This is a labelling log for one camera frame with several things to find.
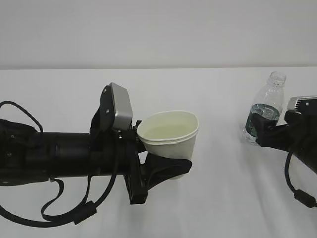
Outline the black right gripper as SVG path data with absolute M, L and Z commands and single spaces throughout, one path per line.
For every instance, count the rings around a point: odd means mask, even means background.
M 266 119 L 259 114 L 251 115 L 251 122 L 257 132 L 256 142 L 261 147 L 282 151 L 294 149 L 299 159 L 317 157 L 317 117 L 286 111 L 286 124 L 277 125 L 276 120 Z

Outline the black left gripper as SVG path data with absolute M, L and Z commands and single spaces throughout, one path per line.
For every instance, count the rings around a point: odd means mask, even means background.
M 144 204 L 148 191 L 162 182 L 189 173 L 193 163 L 187 159 L 166 158 L 147 153 L 144 163 L 140 163 L 139 153 L 145 151 L 137 129 L 142 120 L 127 127 L 117 126 L 113 120 L 94 116 L 90 127 L 91 161 L 97 163 L 97 171 L 92 176 L 110 175 L 105 191 L 93 202 L 100 205 L 110 194 L 116 177 L 123 175 L 131 205 Z

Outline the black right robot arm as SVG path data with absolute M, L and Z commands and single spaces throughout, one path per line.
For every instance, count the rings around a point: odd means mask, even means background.
M 313 172 L 317 171 L 317 117 L 291 111 L 285 113 L 286 124 L 277 125 L 259 114 L 251 114 L 256 142 L 261 147 L 281 151 L 294 149 L 294 155 Z

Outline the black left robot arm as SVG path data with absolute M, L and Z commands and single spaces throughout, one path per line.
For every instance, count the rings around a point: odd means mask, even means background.
M 122 175 L 131 204 L 146 202 L 154 186 L 189 172 L 187 159 L 149 152 L 130 127 L 89 133 L 38 132 L 21 123 L 0 122 L 0 181 L 3 186 L 45 182 L 51 178 Z

